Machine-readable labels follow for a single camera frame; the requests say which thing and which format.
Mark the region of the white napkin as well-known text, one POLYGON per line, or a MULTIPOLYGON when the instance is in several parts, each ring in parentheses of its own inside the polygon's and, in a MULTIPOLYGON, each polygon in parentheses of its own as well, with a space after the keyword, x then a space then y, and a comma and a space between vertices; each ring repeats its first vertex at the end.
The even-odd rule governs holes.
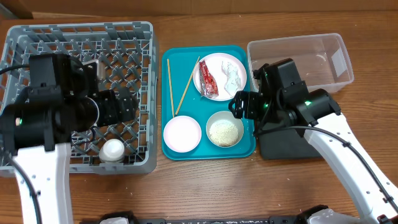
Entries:
POLYGON ((239 77, 238 67, 230 62, 223 61, 221 64, 223 73, 227 76, 227 81, 224 84, 224 89, 230 96, 234 96, 235 93, 241 88, 241 79, 239 77))

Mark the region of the metal bowl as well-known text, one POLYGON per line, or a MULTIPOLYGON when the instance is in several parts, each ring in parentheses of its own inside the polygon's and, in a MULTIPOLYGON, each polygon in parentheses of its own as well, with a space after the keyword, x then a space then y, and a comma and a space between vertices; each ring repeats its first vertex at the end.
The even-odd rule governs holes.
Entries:
POLYGON ((206 123, 208 139, 218 147, 233 147, 242 140, 243 122, 230 111, 219 111, 210 116, 206 123))

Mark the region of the white paper cup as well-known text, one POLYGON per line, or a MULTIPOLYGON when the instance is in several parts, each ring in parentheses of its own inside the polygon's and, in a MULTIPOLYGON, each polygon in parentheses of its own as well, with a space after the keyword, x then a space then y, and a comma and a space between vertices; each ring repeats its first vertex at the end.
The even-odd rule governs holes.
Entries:
POLYGON ((121 162, 124 159, 124 144, 118 139, 106 141, 99 151, 101 162, 114 163, 121 162))

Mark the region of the red snack wrapper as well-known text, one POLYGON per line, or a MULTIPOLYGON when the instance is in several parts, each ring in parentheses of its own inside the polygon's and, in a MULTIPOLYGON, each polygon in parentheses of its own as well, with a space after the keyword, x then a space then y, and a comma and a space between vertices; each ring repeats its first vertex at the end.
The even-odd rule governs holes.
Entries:
POLYGON ((201 95, 207 98, 218 96, 218 86, 216 80, 210 73, 205 61, 199 62, 199 71, 201 95))

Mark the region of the white rice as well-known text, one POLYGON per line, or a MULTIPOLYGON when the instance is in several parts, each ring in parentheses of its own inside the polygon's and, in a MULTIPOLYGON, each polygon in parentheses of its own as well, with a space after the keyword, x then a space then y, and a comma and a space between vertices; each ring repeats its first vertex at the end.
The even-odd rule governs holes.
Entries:
POLYGON ((222 119, 210 126, 209 138, 217 146, 230 147, 237 143, 239 131, 232 122, 222 119))

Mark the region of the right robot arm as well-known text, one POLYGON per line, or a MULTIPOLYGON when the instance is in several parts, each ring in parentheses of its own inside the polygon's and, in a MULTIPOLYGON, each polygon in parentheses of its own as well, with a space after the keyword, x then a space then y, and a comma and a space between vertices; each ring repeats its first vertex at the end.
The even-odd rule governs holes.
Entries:
POLYGON ((294 130, 331 167, 349 193, 359 217, 317 205, 296 223, 397 223, 397 187, 353 134, 340 106, 324 89, 310 92, 291 58, 253 72, 259 90, 238 91, 228 108, 237 119, 258 122, 256 137, 294 130))

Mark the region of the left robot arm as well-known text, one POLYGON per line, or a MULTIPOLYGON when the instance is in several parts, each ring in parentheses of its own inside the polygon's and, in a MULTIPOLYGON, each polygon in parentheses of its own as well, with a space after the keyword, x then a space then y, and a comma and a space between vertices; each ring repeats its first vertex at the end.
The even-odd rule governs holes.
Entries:
POLYGON ((1 114, 4 158, 16 171, 24 223, 72 223, 72 132, 136 117, 131 91, 100 90, 100 65, 68 54, 32 55, 30 83, 1 114))

